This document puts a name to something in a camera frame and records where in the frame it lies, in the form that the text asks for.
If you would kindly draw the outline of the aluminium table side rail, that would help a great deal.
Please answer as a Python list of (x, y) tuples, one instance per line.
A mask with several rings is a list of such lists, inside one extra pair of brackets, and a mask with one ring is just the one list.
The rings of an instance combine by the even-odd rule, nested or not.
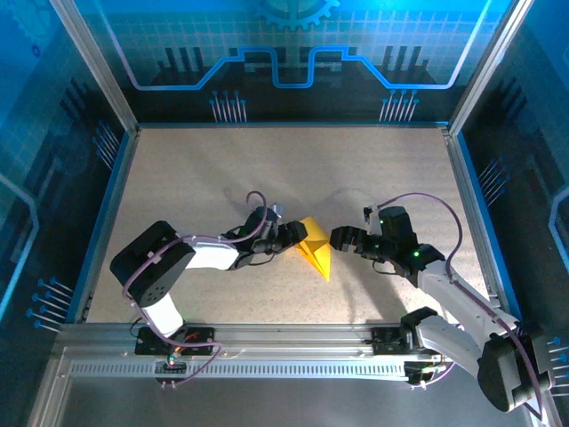
[(471, 180), (472, 175), (468, 169), (467, 159), (463, 154), (458, 138), (452, 136), (447, 129), (443, 130), (443, 135), (490, 303), (494, 308), (510, 313), (509, 303), (504, 294), (501, 273), (494, 257), (475, 186)]

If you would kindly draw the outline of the aluminium frame post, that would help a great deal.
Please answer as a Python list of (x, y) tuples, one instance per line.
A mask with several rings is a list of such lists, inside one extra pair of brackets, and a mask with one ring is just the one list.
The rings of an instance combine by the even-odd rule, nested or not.
[(140, 132), (138, 121), (74, 0), (49, 2), (119, 122), (131, 138), (136, 138)]
[(511, 0), (508, 10), (505, 12), (490, 44), (477, 65), (473, 77), (470, 79), (451, 116), (448, 125), (448, 135), (451, 138), (457, 137), (468, 120), (495, 71), (501, 64), (518, 30), (524, 23), (525, 17), (533, 3), (534, 0)]

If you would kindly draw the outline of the yellow paper sheet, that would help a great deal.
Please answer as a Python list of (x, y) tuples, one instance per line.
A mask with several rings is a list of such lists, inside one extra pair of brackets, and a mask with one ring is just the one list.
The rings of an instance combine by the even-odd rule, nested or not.
[(301, 220), (308, 235), (296, 245), (299, 253), (309, 262), (326, 280), (331, 279), (332, 248), (329, 244), (329, 235), (309, 216)]

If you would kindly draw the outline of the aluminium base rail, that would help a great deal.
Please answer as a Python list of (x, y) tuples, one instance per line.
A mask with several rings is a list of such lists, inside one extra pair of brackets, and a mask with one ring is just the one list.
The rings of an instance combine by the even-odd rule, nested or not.
[(410, 354), (424, 351), (438, 351), (453, 359), (461, 351), (469, 350), (480, 358), (487, 343), (500, 337), (508, 337), (505, 329), (491, 324), (487, 331), (461, 329), (446, 322), (440, 316), (428, 316), (422, 320), (406, 320), (400, 324), (362, 325), (302, 325), (302, 324), (192, 324), (186, 323), (167, 339), (158, 336), (153, 329), (140, 322), (135, 326), (127, 324), (73, 324), (65, 325), (57, 335), (58, 340), (67, 342), (89, 342), (97, 340), (137, 341), (140, 355), (165, 355), (173, 347), (187, 343), (192, 354), (197, 345), (205, 344), (204, 354), (220, 345), (224, 350), (236, 347), (251, 353), (275, 351), (278, 354), (325, 354), (333, 351), (346, 352), (349, 348), (373, 352), (371, 329), (374, 327), (402, 326), (412, 332), (413, 350)]

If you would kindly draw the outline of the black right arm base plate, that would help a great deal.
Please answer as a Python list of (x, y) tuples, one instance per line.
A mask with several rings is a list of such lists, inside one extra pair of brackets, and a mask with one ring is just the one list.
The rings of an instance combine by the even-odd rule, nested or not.
[(412, 332), (402, 326), (374, 327), (370, 345), (374, 355), (410, 354), (413, 350)]

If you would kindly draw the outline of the blue gear print panel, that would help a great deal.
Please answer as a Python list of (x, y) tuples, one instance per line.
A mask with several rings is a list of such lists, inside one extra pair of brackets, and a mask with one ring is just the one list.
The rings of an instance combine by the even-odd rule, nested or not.
[(513, 0), (74, 0), (142, 124), (443, 123)]

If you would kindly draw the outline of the grey metal sheet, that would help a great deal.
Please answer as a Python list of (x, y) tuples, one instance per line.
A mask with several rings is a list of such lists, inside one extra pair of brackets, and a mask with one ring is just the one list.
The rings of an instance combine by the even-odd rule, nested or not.
[(162, 390), (147, 379), (70, 385), (60, 427), (527, 427), (525, 412), (489, 404), (475, 380), (450, 373), (426, 390), (323, 379), (195, 379)]

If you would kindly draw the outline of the blue circuit print side panel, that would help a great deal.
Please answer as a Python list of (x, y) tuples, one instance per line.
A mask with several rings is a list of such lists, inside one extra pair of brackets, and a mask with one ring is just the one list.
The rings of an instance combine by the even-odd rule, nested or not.
[(462, 127), (509, 310), (539, 324), (569, 427), (569, 0), (533, 0)]
[(50, 0), (0, 0), (0, 427), (26, 427), (128, 138)]

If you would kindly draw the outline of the blue table edge strip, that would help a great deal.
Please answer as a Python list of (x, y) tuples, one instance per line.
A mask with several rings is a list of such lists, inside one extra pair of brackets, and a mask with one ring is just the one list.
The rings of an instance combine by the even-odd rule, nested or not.
[(508, 268), (504, 261), (498, 238), (496, 237), (488, 206), (483, 196), (481, 184), (479, 183), (477, 171), (463, 133), (458, 133), (457, 140), (465, 161), (468, 180), (474, 192), (477, 213), (480, 217), (479, 222), (482, 237), (478, 238), (478, 240), (485, 245), (484, 252), (489, 258), (490, 271), (494, 275), (493, 282), (495, 283), (496, 293), (503, 309), (507, 310), (516, 318), (522, 319), (523, 315), (517, 301), (516, 292), (510, 280)]
[(139, 138), (140, 132), (133, 137), (125, 135), (120, 144), (67, 311), (66, 324), (83, 323), (88, 317)]

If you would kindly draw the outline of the small electronics board with LEDs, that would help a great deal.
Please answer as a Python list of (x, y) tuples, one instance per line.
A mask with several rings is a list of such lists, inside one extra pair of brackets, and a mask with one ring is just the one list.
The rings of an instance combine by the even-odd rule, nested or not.
[(430, 385), (443, 380), (455, 366), (454, 362), (405, 362), (404, 371), (407, 383), (412, 389), (427, 389)]
[(187, 377), (188, 365), (180, 359), (181, 356), (182, 348), (173, 347), (165, 361), (155, 363), (154, 377), (163, 390), (166, 387), (175, 389)]

